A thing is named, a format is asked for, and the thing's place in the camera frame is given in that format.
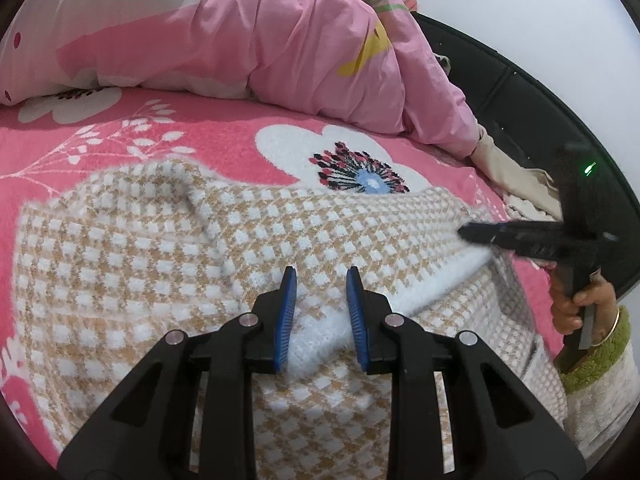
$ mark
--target pink blanket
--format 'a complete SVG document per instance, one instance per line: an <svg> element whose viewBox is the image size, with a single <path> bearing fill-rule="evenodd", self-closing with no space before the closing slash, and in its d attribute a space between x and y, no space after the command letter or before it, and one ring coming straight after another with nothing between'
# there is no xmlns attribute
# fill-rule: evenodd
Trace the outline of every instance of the pink blanket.
<svg viewBox="0 0 640 480"><path fill-rule="evenodd" d="M0 104L138 85L253 96L457 158L479 139L402 0L26 0L0 43Z"/></svg>
<svg viewBox="0 0 640 480"><path fill-rule="evenodd" d="M60 453L30 395L14 327L11 267L15 219L26 200L55 196L93 170L168 155L190 156L233 180L356 192L414 192L444 186L495 219L504 205L476 170L405 137L365 134L338 122L242 101L184 93L106 88L71 91L0 108L0 389L40 452ZM548 281L516 262L538 330L552 352Z"/></svg>

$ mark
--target beige and white checkered fabric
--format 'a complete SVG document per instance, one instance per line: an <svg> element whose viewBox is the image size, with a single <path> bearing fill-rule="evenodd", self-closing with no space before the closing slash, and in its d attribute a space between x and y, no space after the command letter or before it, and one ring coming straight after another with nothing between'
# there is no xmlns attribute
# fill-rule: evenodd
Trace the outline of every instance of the beige and white checkered fabric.
<svg viewBox="0 0 640 480"><path fill-rule="evenodd" d="M17 328L47 429L62 448L164 333L215 330L275 288L287 265L298 272L289 373L255 380L260 478L385 476L390 382L354 361L351 265L428 330L476 330L563 420L561 383L508 259L455 234L470 215L445 189L249 186L171 160L95 174L25 206Z"/></svg>

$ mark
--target green fuzzy cuff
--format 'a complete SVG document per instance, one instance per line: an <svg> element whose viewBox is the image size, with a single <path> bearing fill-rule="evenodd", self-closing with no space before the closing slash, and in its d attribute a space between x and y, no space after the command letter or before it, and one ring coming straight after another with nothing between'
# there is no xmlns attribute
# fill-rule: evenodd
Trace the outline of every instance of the green fuzzy cuff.
<svg viewBox="0 0 640 480"><path fill-rule="evenodd" d="M630 338L629 312L624 306L620 306L620 320L611 337L601 346L595 347L591 355L574 371L560 374L566 394L574 394L599 380L620 359Z"/></svg>

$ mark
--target human hand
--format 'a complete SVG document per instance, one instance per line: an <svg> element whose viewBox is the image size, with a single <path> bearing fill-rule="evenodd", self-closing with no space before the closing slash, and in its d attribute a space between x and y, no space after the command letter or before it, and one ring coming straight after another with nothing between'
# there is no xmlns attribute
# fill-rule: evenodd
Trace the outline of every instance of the human hand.
<svg viewBox="0 0 640 480"><path fill-rule="evenodd" d="M582 320L578 316L580 309L595 304L595 320L591 332L591 343L598 344L613 329L618 316L618 302L613 285L603 277L596 278L591 285L578 292L569 299L564 294L564 286L555 270L549 273L551 288L549 294L554 300L551 307L553 323L562 335L569 335L582 327Z"/></svg>

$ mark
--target triangular cutout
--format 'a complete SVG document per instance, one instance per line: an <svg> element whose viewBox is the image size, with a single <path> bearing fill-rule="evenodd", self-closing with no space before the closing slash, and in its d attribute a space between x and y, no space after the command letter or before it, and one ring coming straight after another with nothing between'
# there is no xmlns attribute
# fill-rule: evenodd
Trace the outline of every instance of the triangular cutout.
<svg viewBox="0 0 640 480"><path fill-rule="evenodd" d="M487 364L482 365L481 371L500 428L505 430L533 419L533 413L498 372Z"/></svg>
<svg viewBox="0 0 640 480"><path fill-rule="evenodd" d="M144 426L161 373L162 363L156 363L149 368L129 395L116 406L111 418L137 428Z"/></svg>

